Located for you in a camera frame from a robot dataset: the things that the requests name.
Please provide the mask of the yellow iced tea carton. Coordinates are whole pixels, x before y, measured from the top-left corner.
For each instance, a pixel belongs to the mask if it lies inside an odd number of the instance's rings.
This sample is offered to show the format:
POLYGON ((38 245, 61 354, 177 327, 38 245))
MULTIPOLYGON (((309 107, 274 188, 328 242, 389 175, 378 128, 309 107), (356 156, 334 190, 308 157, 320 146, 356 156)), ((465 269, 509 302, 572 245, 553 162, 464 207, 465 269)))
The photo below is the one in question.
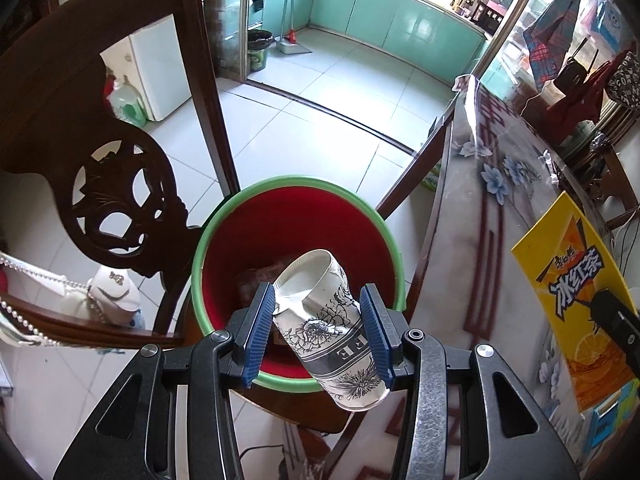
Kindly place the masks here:
POLYGON ((609 290, 634 312, 634 300, 604 241, 562 193, 512 247, 566 361, 579 411, 600 404, 634 377, 625 353, 594 320, 590 304, 609 290))

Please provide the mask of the patterned paper cup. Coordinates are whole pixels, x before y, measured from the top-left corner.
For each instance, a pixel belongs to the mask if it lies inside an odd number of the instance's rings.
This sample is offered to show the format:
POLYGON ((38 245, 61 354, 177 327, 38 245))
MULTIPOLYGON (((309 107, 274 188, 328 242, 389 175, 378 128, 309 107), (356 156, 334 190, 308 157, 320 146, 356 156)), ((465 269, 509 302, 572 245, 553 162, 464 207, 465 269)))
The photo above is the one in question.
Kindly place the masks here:
POLYGON ((345 411, 366 412, 388 395, 378 376, 345 271, 334 255, 314 249, 273 284, 273 324, 308 374, 345 411))

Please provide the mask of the black kitchen trash bin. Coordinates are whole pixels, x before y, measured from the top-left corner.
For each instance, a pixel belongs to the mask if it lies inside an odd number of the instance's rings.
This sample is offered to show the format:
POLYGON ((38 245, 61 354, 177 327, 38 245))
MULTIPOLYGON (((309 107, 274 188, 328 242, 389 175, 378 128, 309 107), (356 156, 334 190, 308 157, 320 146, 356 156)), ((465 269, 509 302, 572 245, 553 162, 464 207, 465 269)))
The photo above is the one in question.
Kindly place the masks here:
POLYGON ((269 30, 251 29, 247 33, 247 58, 251 73, 266 67, 268 48, 273 44, 273 34, 269 30))

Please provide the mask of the teal kitchen cabinets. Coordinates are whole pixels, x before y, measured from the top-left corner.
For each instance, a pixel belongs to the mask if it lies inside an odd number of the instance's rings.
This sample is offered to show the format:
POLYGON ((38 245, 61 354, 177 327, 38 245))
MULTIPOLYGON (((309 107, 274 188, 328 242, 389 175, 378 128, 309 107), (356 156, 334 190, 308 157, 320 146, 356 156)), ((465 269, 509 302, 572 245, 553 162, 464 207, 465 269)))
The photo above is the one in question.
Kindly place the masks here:
POLYGON ((250 0, 248 24, 276 36, 289 22, 378 49, 450 84, 489 44, 483 29, 430 0, 250 0))

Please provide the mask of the blue yellow box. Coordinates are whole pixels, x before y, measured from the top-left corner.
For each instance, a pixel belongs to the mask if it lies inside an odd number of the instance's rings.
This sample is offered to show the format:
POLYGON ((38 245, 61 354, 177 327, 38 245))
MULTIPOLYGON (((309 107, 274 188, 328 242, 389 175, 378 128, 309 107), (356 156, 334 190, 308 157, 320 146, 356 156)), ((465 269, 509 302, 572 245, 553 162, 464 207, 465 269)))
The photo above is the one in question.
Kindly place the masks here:
POLYGON ((608 440, 623 424, 631 419, 639 405, 639 381, 634 379, 624 385, 618 393, 596 406, 590 419, 590 426, 584 447, 590 453, 608 440))

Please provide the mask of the white cap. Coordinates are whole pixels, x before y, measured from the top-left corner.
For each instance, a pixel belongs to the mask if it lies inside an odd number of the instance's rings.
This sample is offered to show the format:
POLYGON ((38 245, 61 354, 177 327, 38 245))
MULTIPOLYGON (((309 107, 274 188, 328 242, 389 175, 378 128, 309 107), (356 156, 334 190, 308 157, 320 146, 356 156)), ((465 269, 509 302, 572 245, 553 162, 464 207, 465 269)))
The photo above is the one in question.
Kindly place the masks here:
POLYGON ((100 266, 88 284, 88 295, 107 322, 126 328, 145 328, 140 292, 126 270, 100 266))

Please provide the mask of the far wooden chair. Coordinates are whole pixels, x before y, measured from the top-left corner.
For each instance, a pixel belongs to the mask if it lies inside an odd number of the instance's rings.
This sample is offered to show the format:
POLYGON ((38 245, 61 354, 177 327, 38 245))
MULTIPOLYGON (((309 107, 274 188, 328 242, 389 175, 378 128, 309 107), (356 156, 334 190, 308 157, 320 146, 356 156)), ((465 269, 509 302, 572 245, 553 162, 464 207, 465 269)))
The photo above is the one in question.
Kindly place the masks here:
POLYGON ((574 175, 587 195, 596 205, 602 205, 614 197, 622 202, 624 211, 606 220, 606 227, 613 231, 634 218, 639 211, 639 201, 614 145, 604 133, 598 133, 590 141, 588 151, 570 165, 574 175))

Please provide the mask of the red hanging garment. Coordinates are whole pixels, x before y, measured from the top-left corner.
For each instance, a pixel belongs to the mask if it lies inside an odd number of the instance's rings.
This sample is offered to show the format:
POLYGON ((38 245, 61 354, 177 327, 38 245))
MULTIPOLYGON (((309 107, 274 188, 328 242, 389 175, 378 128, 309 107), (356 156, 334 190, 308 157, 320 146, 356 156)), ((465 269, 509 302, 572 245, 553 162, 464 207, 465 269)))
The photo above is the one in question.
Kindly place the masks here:
POLYGON ((603 63, 585 82, 547 108, 539 130, 544 140, 552 146, 558 146, 580 122, 597 122, 600 119, 604 88, 626 54, 627 50, 623 50, 613 61, 603 63))

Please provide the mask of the patterned hanging bag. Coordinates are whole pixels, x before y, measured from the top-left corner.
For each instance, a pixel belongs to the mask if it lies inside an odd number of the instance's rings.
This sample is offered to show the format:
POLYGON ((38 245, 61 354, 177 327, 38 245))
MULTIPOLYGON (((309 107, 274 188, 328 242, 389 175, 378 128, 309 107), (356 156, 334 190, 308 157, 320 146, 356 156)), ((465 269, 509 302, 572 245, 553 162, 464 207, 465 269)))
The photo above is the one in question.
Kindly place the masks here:
POLYGON ((630 110, 640 107, 640 64, 634 52, 627 52, 605 86, 608 97, 630 110))

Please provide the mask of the plaid hanging cloth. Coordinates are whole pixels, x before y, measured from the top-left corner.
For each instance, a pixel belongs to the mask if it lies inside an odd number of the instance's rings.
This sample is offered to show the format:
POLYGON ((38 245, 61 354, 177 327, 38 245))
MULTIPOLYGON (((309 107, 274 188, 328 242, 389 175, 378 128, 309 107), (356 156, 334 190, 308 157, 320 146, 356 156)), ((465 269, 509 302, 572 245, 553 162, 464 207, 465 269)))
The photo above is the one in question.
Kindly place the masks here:
POLYGON ((523 32, 537 92, 559 75, 572 43, 582 0, 553 0, 523 32))

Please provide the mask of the green liquid plastic jug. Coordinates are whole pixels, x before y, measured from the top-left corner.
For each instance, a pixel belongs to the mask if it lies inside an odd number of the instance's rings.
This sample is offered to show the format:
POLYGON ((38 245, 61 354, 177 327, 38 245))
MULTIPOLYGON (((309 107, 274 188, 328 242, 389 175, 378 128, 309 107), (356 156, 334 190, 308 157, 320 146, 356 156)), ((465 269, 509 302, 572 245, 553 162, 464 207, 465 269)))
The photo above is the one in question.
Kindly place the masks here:
POLYGON ((128 124, 143 128, 148 122, 142 97, 128 81, 127 76, 116 78, 113 90, 107 97, 114 115, 128 124))

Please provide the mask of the dark carved wooden chair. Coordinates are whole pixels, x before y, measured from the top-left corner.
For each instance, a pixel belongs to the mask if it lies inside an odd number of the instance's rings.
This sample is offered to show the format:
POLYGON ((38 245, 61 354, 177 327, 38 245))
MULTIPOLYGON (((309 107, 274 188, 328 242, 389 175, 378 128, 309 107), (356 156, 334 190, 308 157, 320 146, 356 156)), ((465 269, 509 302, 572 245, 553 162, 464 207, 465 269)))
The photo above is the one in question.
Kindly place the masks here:
POLYGON ((183 297, 202 231, 188 221, 167 155, 106 106, 102 53, 162 18, 175 22, 198 121, 224 196, 239 192, 202 0, 68 0, 1 58, 1 168, 39 174, 76 247, 92 261, 162 281, 153 327, 81 320, 11 295, 1 311, 23 334, 70 346, 182 347, 183 297))

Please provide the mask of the white refrigerator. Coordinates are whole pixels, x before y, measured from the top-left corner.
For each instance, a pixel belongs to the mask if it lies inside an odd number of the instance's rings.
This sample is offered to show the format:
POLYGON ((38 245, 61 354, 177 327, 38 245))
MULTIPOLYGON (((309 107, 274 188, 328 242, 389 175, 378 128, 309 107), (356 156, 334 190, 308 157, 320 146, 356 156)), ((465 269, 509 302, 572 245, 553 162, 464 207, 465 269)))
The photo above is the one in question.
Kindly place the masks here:
POLYGON ((161 122, 191 97, 171 15, 136 30, 101 56, 117 79, 139 92, 153 122, 161 122))

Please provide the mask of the red broom with dustpan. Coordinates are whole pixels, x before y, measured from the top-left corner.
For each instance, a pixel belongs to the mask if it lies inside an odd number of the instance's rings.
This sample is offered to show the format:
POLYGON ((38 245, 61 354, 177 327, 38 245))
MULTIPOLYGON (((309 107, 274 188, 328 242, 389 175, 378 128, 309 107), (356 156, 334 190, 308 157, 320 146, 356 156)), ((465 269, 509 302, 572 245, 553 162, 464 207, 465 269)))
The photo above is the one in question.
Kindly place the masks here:
POLYGON ((310 49, 297 41, 294 27, 295 0, 284 0, 280 37, 276 41, 277 49, 286 56, 309 54, 310 49))

